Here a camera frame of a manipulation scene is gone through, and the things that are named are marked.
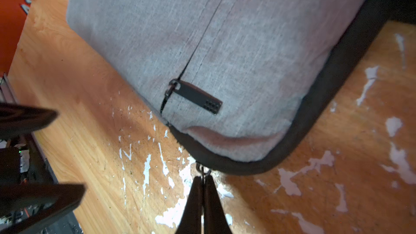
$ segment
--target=zipper slider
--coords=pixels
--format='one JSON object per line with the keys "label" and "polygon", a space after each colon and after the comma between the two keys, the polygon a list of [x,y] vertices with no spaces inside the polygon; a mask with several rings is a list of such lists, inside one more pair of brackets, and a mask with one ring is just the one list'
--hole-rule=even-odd
{"label": "zipper slider", "polygon": [[221,100],[215,98],[214,96],[206,93],[205,91],[188,82],[174,79],[169,82],[169,86],[171,88],[165,92],[166,100],[172,95],[172,92],[175,92],[185,99],[192,101],[196,105],[210,111],[214,115],[218,113],[221,105],[223,104]]}

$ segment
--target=white paint fleck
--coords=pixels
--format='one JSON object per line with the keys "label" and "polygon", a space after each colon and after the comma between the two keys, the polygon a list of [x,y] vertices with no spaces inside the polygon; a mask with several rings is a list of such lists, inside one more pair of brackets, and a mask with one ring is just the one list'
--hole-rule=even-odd
{"label": "white paint fleck", "polygon": [[192,175],[190,174],[190,167],[196,161],[193,157],[189,156],[188,158],[189,164],[185,166],[184,169],[179,170],[179,176],[182,178],[182,183],[184,184],[184,196],[186,197],[189,195],[190,187],[192,186]]}
{"label": "white paint fleck", "polygon": [[356,227],[354,227],[354,226],[351,226],[351,229],[352,229],[354,232],[359,232],[359,231],[360,231],[360,229],[359,229],[359,228],[356,228]]}
{"label": "white paint fleck", "polygon": [[168,177],[168,181],[169,181],[170,187],[172,187],[172,189],[173,189],[175,187],[175,183],[174,183],[174,181],[172,180],[172,178],[170,176]]}
{"label": "white paint fleck", "polygon": [[392,181],[392,188],[398,189],[398,182],[397,181]]}
{"label": "white paint fleck", "polygon": [[254,181],[255,181],[256,183],[258,183],[259,185],[263,186],[263,187],[267,186],[267,184],[263,183],[260,179],[256,179],[256,180],[254,180]]}
{"label": "white paint fleck", "polygon": [[396,37],[396,42],[397,42],[398,48],[400,50],[401,68],[403,70],[405,70],[406,69],[406,56],[404,54],[404,38],[401,34],[394,34],[394,36]]}
{"label": "white paint fleck", "polygon": [[220,199],[223,199],[224,197],[234,198],[234,195],[227,191],[222,183],[218,184],[217,192],[220,194]]}
{"label": "white paint fleck", "polygon": [[146,195],[146,185],[149,185],[149,169],[150,169],[151,154],[147,156],[146,162],[144,162],[144,181],[143,181],[143,195]]}
{"label": "white paint fleck", "polygon": [[231,225],[232,225],[232,216],[231,216],[231,215],[229,215],[228,213],[226,214],[226,221],[227,221],[227,224],[228,224],[229,226],[231,226]]}
{"label": "white paint fleck", "polygon": [[132,145],[130,144],[130,155],[127,155],[126,151],[124,151],[124,154],[127,156],[127,158],[131,161],[132,160]]}
{"label": "white paint fleck", "polygon": [[324,229],[320,226],[316,226],[303,219],[302,214],[298,212],[292,212],[292,215],[299,219],[299,225],[302,231],[306,234],[324,234]]}
{"label": "white paint fleck", "polygon": [[388,135],[392,138],[395,136],[397,131],[403,126],[400,118],[397,117],[390,117],[386,120],[386,129]]}
{"label": "white paint fleck", "polygon": [[336,210],[340,212],[347,212],[348,208],[346,207],[344,185],[336,183],[335,186],[338,191],[340,191],[340,204],[336,207]]}
{"label": "white paint fleck", "polygon": [[272,212],[272,213],[280,213],[280,214],[287,214],[288,213],[288,211],[282,210],[282,209],[270,210],[270,212]]}
{"label": "white paint fleck", "polygon": [[126,202],[127,202],[127,196],[126,196],[126,180],[124,179],[124,177],[123,177],[123,184],[124,184],[124,187],[123,187],[123,190],[124,190],[124,205],[126,206]]}
{"label": "white paint fleck", "polygon": [[416,174],[412,172],[410,165],[406,161],[406,151],[404,149],[398,150],[393,142],[390,142],[390,145],[392,146],[390,149],[390,160],[397,165],[397,169],[384,164],[381,165],[382,168],[388,172],[397,172],[407,184],[416,184]]}
{"label": "white paint fleck", "polygon": [[175,223],[175,226],[178,227],[182,218],[182,214],[184,213],[185,205],[186,197],[184,199],[179,199],[174,208],[168,208],[167,211],[163,212],[162,216],[156,216],[156,223],[164,224],[169,228],[173,228]]}
{"label": "white paint fleck", "polygon": [[336,111],[336,101],[333,101],[332,102],[332,107],[330,108],[330,111],[332,112],[332,113],[334,113],[335,111]]}
{"label": "white paint fleck", "polygon": [[365,70],[365,74],[367,76],[368,81],[364,85],[363,92],[361,93],[361,97],[357,98],[357,100],[356,100],[357,101],[357,106],[360,106],[362,104],[362,102],[364,101],[365,96],[367,94],[367,91],[370,89],[370,87],[376,81],[376,79],[377,79],[377,69],[378,68],[379,68],[378,66],[375,66],[375,67],[372,67],[372,68],[367,68]]}
{"label": "white paint fleck", "polygon": [[158,145],[159,145],[159,151],[160,151],[160,159],[162,160],[162,164],[163,164],[163,174],[166,176],[169,173],[169,169],[166,165],[165,160],[163,160],[162,148],[160,147],[160,143],[158,143]]}
{"label": "white paint fleck", "polygon": [[306,174],[308,171],[313,170],[313,169],[317,170],[320,173],[321,165],[333,166],[334,161],[335,161],[335,157],[331,154],[329,150],[327,150],[325,151],[321,159],[310,158],[309,159],[310,165],[307,165],[304,168],[301,168],[297,172],[290,172],[290,171],[286,171],[283,168],[279,168],[278,171],[280,174],[280,184],[282,187],[284,187],[287,195],[299,195],[300,196],[302,195],[302,193],[297,187],[297,185],[294,182],[292,182],[291,178],[300,172],[303,174]]}

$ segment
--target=metal zipper pull tab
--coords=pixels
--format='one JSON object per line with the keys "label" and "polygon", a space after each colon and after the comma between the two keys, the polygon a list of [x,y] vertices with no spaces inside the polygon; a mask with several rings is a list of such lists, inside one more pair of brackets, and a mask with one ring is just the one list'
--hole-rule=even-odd
{"label": "metal zipper pull tab", "polygon": [[210,111],[214,115],[218,113],[223,102],[205,91],[197,88],[196,86],[174,79],[169,82],[170,89],[165,93],[165,100],[167,100],[174,92],[184,97],[185,99],[192,101],[196,105]]}

